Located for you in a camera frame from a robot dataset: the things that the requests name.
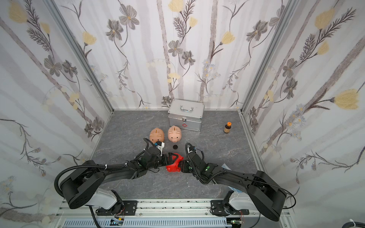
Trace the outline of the red piggy bank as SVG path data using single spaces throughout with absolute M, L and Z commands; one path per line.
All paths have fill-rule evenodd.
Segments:
M 184 160 L 184 157 L 175 153 L 171 153 L 171 157 L 173 163 L 166 166 L 166 170 L 170 173 L 180 172 L 181 167 L 179 166 L 179 163 Z

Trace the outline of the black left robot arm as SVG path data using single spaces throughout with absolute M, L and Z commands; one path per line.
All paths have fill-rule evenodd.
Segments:
M 146 147 L 133 160 L 123 164 L 97 164 L 93 160 L 61 171 L 54 180 L 56 192 L 63 197 L 70 209 L 88 206 L 93 219 L 96 216 L 117 216 L 125 211 L 119 194 L 100 186 L 107 182 L 138 179 L 148 172 L 157 173 L 160 167 L 172 165 L 179 155 L 164 154 L 162 142 L 145 138 Z

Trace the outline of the pink piggy bank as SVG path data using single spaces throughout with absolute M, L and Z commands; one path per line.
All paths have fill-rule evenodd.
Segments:
M 168 130 L 168 139 L 173 143 L 177 143 L 182 138 L 181 129 L 178 126 L 171 126 Z
M 153 129 L 149 135 L 149 140 L 153 143 L 164 142 L 164 138 L 165 138 L 164 132 L 160 128 Z

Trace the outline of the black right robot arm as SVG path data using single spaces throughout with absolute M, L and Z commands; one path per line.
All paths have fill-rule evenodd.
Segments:
M 206 163 L 204 155 L 199 156 L 197 149 L 190 143 L 185 144 L 186 157 L 180 161 L 181 172 L 191 173 L 201 184 L 211 181 L 238 189 L 250 197 L 261 215 L 272 221 L 279 221 L 287 195 L 293 194 L 280 187 L 265 172 L 239 173 L 224 169 L 214 163 Z

